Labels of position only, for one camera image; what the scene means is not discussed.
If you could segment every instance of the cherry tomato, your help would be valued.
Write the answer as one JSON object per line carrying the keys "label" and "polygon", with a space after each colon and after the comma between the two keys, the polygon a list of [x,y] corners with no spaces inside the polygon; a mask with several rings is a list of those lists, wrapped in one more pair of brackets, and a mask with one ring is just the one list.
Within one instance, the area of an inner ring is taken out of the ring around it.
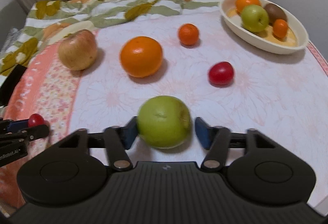
{"label": "cherry tomato", "polygon": [[231,64],[227,61],[223,61],[215,64],[209,70],[208,77],[212,84],[225,85],[232,81],[234,74],[235,72]]}
{"label": "cherry tomato", "polygon": [[27,121],[28,127],[34,127],[42,124],[45,124],[45,121],[42,116],[37,113],[32,114]]}

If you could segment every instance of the apple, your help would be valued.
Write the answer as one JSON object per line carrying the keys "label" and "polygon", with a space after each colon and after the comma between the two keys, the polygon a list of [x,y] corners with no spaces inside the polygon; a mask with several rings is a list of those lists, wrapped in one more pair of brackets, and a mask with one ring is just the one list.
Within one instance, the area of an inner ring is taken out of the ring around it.
{"label": "apple", "polygon": [[160,95],[141,106],[137,125],[140,137],[150,146],[173,148],[181,145],[190,135],[191,117],[180,99]]}
{"label": "apple", "polygon": [[246,30],[258,33],[269,24],[269,15],[265,9],[258,5],[246,6],[241,12],[241,20]]}

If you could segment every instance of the orange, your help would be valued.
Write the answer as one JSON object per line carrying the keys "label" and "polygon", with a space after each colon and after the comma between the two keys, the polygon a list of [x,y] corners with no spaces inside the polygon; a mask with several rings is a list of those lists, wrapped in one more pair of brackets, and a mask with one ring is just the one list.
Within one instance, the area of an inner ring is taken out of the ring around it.
{"label": "orange", "polygon": [[236,0],[237,12],[241,13],[243,8],[253,4],[261,6],[261,2],[259,0]]}
{"label": "orange", "polygon": [[288,31],[288,23],[283,20],[283,19],[277,19],[273,23],[273,34],[280,38],[283,39],[287,35]]}
{"label": "orange", "polygon": [[199,30],[193,24],[186,23],[179,28],[178,36],[182,44],[191,46],[198,41]]}
{"label": "orange", "polygon": [[123,46],[120,61],[127,74],[143,78],[154,74],[160,68],[163,50],[156,40],[147,36],[138,36]]}

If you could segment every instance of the bowl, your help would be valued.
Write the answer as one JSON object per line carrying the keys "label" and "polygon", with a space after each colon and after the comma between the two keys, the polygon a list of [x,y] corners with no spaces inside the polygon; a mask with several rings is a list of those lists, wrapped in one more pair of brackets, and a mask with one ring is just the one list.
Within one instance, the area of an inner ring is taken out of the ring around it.
{"label": "bowl", "polygon": [[[264,7],[268,3],[273,3],[268,0],[259,0]],[[239,15],[234,15],[231,17],[230,12],[236,8],[235,6],[236,0],[224,0],[220,3],[220,11],[223,16],[223,19],[227,26],[241,39],[250,43],[251,45],[263,49],[265,51],[275,53],[275,54],[291,54],[293,52],[299,51],[301,49],[306,48],[306,45],[309,42],[309,35],[306,32],[306,29],[301,24],[301,22],[292,15],[289,11],[280,7],[287,15],[288,26],[295,35],[296,38],[296,46],[283,46],[274,42],[270,42],[264,38],[259,37],[258,35],[247,31],[242,27],[241,18]]]}

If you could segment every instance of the mandarin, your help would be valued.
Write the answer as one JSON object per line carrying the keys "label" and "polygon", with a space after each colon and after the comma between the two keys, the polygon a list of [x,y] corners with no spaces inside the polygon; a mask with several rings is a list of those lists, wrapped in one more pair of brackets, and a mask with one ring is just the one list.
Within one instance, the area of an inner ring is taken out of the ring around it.
{"label": "mandarin", "polygon": [[154,74],[160,68],[163,50],[155,39],[138,36],[123,46],[120,61],[127,74],[143,78]]}
{"label": "mandarin", "polygon": [[237,12],[241,13],[243,9],[248,5],[261,6],[261,2],[259,0],[236,0]]}
{"label": "mandarin", "polygon": [[178,37],[182,44],[191,46],[199,39],[199,30],[191,23],[186,23],[179,28]]}
{"label": "mandarin", "polygon": [[276,37],[283,39],[283,38],[285,38],[285,36],[287,35],[287,32],[288,32],[288,23],[283,19],[277,19],[273,23],[272,28],[273,28],[272,29],[273,34]]}

